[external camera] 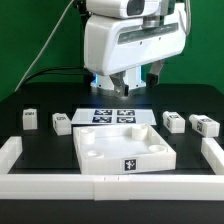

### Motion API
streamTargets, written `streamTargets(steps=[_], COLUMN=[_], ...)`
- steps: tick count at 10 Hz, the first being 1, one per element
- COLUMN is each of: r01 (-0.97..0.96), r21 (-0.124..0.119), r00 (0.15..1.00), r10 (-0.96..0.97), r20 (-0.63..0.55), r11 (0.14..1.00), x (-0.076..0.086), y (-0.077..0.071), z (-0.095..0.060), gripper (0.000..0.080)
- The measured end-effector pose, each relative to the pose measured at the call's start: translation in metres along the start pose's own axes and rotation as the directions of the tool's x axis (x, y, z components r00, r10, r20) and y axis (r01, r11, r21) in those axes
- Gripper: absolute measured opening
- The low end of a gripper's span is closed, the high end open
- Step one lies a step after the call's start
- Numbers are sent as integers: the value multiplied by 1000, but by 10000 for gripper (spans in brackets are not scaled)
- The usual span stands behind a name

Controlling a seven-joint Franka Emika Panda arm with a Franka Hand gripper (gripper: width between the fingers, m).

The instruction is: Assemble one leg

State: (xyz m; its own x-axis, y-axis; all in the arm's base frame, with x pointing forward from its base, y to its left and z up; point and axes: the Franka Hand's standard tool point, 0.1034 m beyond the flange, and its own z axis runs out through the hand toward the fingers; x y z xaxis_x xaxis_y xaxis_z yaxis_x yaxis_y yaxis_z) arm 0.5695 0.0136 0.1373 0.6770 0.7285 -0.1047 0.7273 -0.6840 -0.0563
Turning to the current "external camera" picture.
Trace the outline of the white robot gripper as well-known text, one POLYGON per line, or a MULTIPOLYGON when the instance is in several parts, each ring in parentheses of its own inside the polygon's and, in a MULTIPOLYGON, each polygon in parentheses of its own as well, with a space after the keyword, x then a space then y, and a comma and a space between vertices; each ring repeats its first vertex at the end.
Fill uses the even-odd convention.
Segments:
POLYGON ((111 75, 118 97, 126 97, 129 90, 123 71, 154 62, 146 75, 147 87, 153 88, 159 83, 164 65, 161 59, 178 55, 184 49, 186 12, 183 7, 176 7, 160 27, 143 28, 142 25, 142 18, 119 20, 98 15, 91 16, 86 24, 85 66, 98 75, 111 75))

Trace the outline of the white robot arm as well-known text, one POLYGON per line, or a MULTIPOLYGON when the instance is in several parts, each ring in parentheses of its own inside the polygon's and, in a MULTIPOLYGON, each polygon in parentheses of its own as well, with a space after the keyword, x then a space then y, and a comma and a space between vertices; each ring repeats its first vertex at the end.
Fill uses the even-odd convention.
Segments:
POLYGON ((158 83, 191 28, 190 0, 74 0, 84 28, 91 90, 124 97, 158 83))

